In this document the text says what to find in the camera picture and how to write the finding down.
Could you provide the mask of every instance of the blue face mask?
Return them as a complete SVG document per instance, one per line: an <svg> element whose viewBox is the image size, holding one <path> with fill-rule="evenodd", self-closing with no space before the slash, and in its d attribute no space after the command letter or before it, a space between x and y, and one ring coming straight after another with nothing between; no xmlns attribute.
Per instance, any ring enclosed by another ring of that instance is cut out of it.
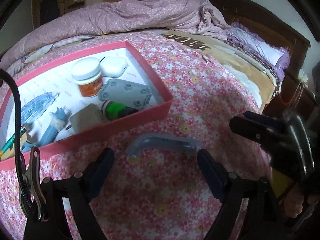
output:
<svg viewBox="0 0 320 240"><path fill-rule="evenodd" d="M47 92L37 96L21 108L21 124L32 124L59 96L59 93Z"/></svg>

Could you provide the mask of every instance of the gray plastic part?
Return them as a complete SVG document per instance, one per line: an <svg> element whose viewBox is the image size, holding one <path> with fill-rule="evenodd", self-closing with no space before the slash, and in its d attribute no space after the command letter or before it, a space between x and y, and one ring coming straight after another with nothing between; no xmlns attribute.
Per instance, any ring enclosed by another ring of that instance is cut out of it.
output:
<svg viewBox="0 0 320 240"><path fill-rule="evenodd" d="M190 158L197 154L198 148L202 147L203 143L199 140L176 137L170 134L146 133L136 138L127 147L125 153L128 157L136 158L146 149L158 149L185 153Z"/></svg>
<svg viewBox="0 0 320 240"><path fill-rule="evenodd" d="M112 78L100 89L98 97L140 110L149 104L152 94L146 85Z"/></svg>

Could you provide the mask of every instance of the wooden headboard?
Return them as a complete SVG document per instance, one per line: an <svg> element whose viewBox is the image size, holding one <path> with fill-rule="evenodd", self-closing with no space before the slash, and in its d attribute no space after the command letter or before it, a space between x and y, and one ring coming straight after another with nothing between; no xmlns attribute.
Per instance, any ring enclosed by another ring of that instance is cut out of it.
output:
<svg viewBox="0 0 320 240"><path fill-rule="evenodd" d="M268 44L284 47L290 54L289 70L298 76L310 42L263 6L250 0L209 0L226 22L240 22Z"/></svg>

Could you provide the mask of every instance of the white jar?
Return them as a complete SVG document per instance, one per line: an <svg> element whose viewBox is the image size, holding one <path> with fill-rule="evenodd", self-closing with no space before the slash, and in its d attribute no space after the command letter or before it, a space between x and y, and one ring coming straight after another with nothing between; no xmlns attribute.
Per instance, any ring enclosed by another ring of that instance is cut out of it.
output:
<svg viewBox="0 0 320 240"><path fill-rule="evenodd" d="M83 97L94 97L102 87L100 62L97 58L83 58L71 68L71 75Z"/></svg>

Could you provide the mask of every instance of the flower pattern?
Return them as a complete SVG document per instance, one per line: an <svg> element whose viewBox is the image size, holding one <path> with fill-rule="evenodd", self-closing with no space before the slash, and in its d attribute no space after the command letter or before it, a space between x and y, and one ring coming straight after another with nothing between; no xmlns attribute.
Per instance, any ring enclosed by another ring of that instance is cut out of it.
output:
<svg viewBox="0 0 320 240"><path fill-rule="evenodd" d="M213 158L228 171L246 179L271 177L268 156L260 147L233 134L229 120L247 110L258 111L252 95L214 58L155 33L100 36L38 59L15 79L74 51L115 41L129 41L169 87L174 100L166 118L114 135L103 143L79 145L41 160L41 180L65 179L83 171L103 148L115 152L114 166L90 206L108 239L173 240L203 239L217 216L221 203L215 199L196 158L160 150L146 150L137 159L124 154L125 146L141 133L159 132L193 137L204 143ZM8 89L0 89L0 102ZM15 169L0 171L0 220L14 239L22 239L26 224L19 206ZM70 204L64 206L71 234L81 239ZM232 233L235 239L243 217Z"/></svg>

